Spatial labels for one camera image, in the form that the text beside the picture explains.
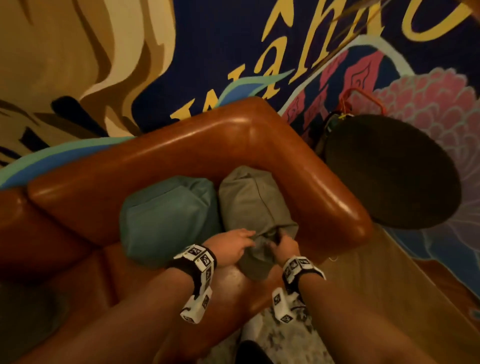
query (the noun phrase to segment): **person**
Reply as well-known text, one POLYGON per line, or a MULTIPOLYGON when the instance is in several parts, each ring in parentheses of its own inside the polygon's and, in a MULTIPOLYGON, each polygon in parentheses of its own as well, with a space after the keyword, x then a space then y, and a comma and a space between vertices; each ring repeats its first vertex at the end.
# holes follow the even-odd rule
MULTIPOLYGON (((244 249, 254 246, 249 239, 254 234, 246 229, 232 230, 215 235, 204 246, 215 254, 217 265, 225 267, 237 263, 244 249)), ((297 242, 284 233, 280 244, 272 243, 271 249, 280 266, 300 256, 297 242)), ((49 362, 151 363, 193 290, 190 275, 168 268, 60 348, 49 362)), ((300 277, 299 290, 336 364, 435 364, 408 336, 333 282, 306 273, 300 277)), ((252 342, 240 345, 236 359, 237 363, 271 363, 252 342)))

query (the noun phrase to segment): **round table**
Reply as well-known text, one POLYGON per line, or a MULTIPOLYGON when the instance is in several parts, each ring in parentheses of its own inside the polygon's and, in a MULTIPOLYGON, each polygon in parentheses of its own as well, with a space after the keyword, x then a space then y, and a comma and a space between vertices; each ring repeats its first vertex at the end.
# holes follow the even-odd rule
POLYGON ((432 227, 460 205, 453 161, 427 134, 405 122, 380 115, 348 118, 329 135, 323 156, 383 225, 432 227))

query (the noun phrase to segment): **floor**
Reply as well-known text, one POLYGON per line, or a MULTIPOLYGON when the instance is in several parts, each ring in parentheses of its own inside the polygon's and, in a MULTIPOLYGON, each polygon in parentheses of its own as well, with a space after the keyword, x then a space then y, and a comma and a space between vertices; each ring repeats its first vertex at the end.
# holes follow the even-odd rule
MULTIPOLYGON (((387 317, 438 364, 480 362, 480 333, 383 229, 376 227, 369 245, 327 260, 320 268, 327 279, 387 317)), ((310 318, 299 311, 296 322, 281 325, 265 310, 259 344, 274 363, 333 363, 310 318)), ((199 363, 233 363, 239 334, 199 363)))

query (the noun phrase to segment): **wooden floor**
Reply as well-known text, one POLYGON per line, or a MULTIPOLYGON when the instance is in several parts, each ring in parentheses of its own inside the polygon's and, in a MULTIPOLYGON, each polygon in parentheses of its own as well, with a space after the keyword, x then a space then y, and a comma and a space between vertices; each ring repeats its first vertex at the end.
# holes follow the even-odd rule
POLYGON ((327 279, 361 296, 438 364, 480 363, 480 333, 377 227, 372 242, 321 265, 327 279))

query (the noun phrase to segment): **mural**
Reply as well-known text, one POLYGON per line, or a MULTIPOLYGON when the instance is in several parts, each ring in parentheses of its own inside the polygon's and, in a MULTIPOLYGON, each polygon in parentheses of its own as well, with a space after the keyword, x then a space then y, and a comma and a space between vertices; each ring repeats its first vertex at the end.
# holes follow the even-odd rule
POLYGON ((390 233, 414 259, 437 261, 465 284, 478 320, 479 25, 455 0, 358 3, 3 2, 0 188, 252 95, 313 146, 342 93, 361 87, 454 160, 457 213, 438 227, 390 233))

